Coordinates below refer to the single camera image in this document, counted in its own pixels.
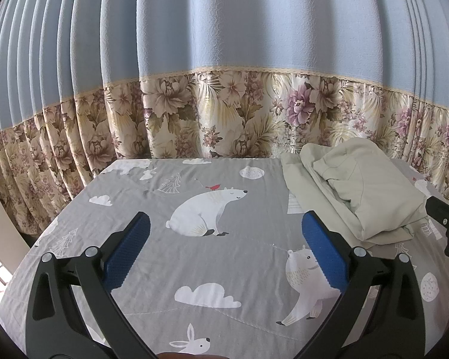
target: floral curtain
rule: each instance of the floral curtain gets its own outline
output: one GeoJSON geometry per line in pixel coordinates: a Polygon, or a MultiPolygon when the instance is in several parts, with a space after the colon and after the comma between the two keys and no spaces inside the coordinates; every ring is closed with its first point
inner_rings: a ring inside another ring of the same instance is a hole
{"type": "Polygon", "coordinates": [[[0,132],[0,200],[38,236],[116,159],[279,157],[313,142],[374,141],[449,201],[449,109],[358,80],[198,69],[105,85],[0,132]]]}

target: curtain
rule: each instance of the curtain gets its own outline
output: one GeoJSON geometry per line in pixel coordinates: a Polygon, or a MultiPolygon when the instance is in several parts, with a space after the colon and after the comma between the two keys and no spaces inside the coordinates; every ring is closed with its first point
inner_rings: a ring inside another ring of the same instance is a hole
{"type": "MultiPolygon", "coordinates": [[[[269,30],[256,22],[258,11],[223,1],[233,17],[220,4],[199,13],[202,6],[189,0],[2,1],[0,201],[20,232],[38,236],[115,160],[279,157],[309,142],[334,146],[352,137],[404,159],[449,201],[449,68],[430,52],[441,23],[424,17],[435,0],[402,0],[408,26],[400,28],[395,0],[372,0],[374,16],[363,21],[352,18],[353,4],[366,0],[349,0],[350,13],[334,21],[340,31],[331,38],[326,17],[300,35],[299,15],[311,9],[293,12],[292,24],[285,11],[261,12],[285,24],[263,36],[269,30]],[[201,23],[205,15],[224,24],[206,30],[214,24],[201,23]],[[297,32],[281,34],[287,30],[297,32]],[[339,39],[346,31],[352,42],[339,39]],[[396,31],[408,37],[398,42],[396,31]],[[330,43],[315,52],[320,35],[330,43]],[[267,59],[266,47],[278,42],[291,44],[284,54],[295,45],[300,51],[286,56],[288,66],[279,53],[277,62],[267,59]]],[[[449,1],[436,1],[449,40],[449,1]]]]}

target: bed sheet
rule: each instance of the bed sheet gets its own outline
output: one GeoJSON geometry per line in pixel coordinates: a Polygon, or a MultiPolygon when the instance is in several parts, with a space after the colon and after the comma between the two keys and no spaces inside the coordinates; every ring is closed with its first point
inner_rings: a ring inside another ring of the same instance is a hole
{"type": "MultiPolygon", "coordinates": [[[[413,183],[424,178],[394,160],[413,183]]],[[[429,193],[438,195],[425,181],[429,193]]],[[[120,231],[138,211],[151,234],[112,295],[154,351],[229,358],[293,358],[315,333],[339,293],[331,289],[301,232],[303,212],[286,188],[279,159],[119,160],[51,223],[13,275],[0,322],[25,349],[25,316],[40,256],[76,256],[120,231]]],[[[375,246],[374,256],[405,252],[415,266],[426,316],[426,346],[449,317],[445,231],[431,221],[413,240],[375,246]]],[[[103,335],[79,288],[89,330],[103,335]]],[[[371,290],[348,342],[365,325],[371,290]]]]}

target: metal rivet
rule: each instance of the metal rivet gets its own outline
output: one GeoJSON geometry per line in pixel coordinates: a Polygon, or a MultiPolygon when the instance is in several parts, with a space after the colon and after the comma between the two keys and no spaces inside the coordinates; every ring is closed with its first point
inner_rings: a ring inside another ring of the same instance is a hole
{"type": "Polygon", "coordinates": [[[51,260],[51,253],[47,252],[46,254],[42,255],[42,262],[50,262],[51,260]]]}
{"type": "Polygon", "coordinates": [[[356,248],[354,249],[354,254],[355,254],[355,256],[361,256],[361,257],[363,257],[363,256],[366,256],[367,252],[366,252],[366,250],[365,250],[364,248],[362,248],[362,247],[356,247],[356,248]]]}
{"type": "Polygon", "coordinates": [[[95,256],[97,253],[98,253],[98,248],[96,248],[96,247],[88,247],[85,250],[86,256],[95,256]]]}
{"type": "Polygon", "coordinates": [[[399,254],[399,260],[403,263],[408,263],[409,262],[409,256],[407,256],[406,254],[399,254]]]}

